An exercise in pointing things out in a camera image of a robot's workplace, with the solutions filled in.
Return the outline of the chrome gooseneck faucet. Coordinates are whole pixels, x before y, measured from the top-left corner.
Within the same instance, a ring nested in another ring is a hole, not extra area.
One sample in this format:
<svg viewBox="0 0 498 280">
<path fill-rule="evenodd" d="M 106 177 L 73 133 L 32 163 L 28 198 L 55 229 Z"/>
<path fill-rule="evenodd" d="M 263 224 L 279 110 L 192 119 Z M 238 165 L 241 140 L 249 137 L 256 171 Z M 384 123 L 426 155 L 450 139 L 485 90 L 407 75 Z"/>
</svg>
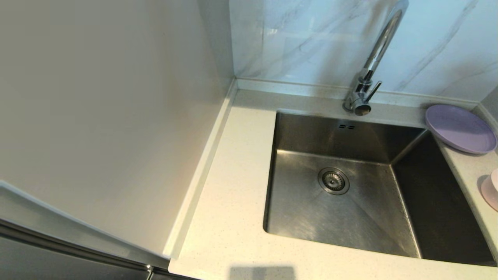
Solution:
<svg viewBox="0 0 498 280">
<path fill-rule="evenodd" d="M 356 76 L 354 87 L 348 92 L 342 103 L 342 108 L 346 112 L 356 116 L 364 116 L 371 112 L 372 107 L 370 101 L 382 84 L 381 81 L 378 81 L 373 85 L 372 78 L 384 57 L 388 46 L 391 44 L 408 7 L 409 0 L 397 0 L 388 14 L 369 57 L 362 70 Z"/>
</svg>

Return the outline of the purple plastic plate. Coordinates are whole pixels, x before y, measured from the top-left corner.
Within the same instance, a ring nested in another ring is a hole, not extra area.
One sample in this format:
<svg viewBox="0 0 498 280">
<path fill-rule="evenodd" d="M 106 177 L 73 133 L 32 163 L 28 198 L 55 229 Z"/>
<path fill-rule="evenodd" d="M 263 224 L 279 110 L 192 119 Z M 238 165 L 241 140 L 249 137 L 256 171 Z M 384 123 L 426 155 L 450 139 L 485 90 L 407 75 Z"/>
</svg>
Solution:
<svg viewBox="0 0 498 280">
<path fill-rule="evenodd" d="M 425 112 L 425 122 L 436 138 L 459 151 L 481 155 L 498 147 L 498 138 L 491 127 L 464 108 L 432 105 Z"/>
</svg>

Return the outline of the pink plastic bowl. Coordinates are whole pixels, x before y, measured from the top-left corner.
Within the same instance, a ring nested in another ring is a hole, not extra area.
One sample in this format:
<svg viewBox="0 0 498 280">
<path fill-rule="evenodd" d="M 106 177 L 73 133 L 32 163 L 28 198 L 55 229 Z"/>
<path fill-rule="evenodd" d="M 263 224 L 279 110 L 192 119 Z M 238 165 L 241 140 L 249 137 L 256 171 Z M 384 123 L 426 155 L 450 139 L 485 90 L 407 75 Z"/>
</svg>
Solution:
<svg viewBox="0 0 498 280">
<path fill-rule="evenodd" d="M 498 168 L 484 177 L 480 193 L 489 207 L 498 213 Z"/>
</svg>

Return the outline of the stainless steel sink basin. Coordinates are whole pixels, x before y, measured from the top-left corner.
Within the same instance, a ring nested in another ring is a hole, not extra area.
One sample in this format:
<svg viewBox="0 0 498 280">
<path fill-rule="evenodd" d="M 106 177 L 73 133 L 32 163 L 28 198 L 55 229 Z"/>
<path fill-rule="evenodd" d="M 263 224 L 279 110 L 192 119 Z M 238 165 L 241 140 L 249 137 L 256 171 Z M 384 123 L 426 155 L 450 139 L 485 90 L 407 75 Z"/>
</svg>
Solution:
<svg viewBox="0 0 498 280">
<path fill-rule="evenodd" d="M 325 167 L 350 180 L 318 183 Z M 498 266 L 430 131 L 276 114 L 263 229 L 269 234 L 441 262 Z"/>
</svg>

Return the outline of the round metal drain strainer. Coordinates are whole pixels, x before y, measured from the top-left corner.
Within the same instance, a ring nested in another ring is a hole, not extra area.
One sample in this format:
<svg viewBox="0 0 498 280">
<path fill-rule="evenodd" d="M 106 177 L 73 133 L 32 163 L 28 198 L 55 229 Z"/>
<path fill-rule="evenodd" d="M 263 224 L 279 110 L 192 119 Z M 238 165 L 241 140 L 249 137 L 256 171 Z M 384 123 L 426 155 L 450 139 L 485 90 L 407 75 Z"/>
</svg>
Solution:
<svg viewBox="0 0 498 280">
<path fill-rule="evenodd" d="M 343 195 L 350 189 L 350 180 L 342 170 L 325 167 L 319 171 L 317 180 L 321 188 L 332 195 Z"/>
</svg>

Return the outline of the tall cabinet unit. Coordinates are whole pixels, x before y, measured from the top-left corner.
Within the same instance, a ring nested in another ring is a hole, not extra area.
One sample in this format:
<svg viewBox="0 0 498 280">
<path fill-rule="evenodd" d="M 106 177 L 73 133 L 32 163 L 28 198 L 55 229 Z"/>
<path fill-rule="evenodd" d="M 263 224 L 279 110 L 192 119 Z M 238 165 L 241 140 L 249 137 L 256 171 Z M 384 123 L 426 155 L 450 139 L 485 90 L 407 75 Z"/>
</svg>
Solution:
<svg viewBox="0 0 498 280">
<path fill-rule="evenodd" d="M 0 280 L 143 279 L 234 88 L 230 0 L 0 0 Z"/>
</svg>

